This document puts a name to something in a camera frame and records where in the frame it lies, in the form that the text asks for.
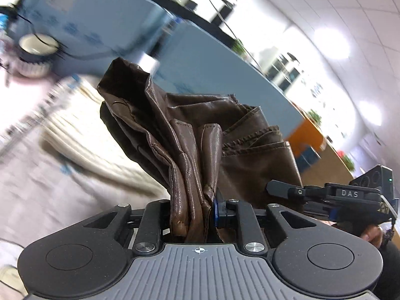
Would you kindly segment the person's right hand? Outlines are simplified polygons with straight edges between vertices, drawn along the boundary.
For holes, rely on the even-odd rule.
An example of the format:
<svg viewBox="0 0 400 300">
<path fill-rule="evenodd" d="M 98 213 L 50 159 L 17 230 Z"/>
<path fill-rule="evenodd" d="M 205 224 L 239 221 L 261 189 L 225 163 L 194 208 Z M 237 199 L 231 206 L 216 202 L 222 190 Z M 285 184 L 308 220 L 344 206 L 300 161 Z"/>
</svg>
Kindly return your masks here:
<svg viewBox="0 0 400 300">
<path fill-rule="evenodd" d="M 383 243 L 384 232 L 379 225 L 368 225 L 361 233 L 360 238 L 379 249 Z"/>
</svg>

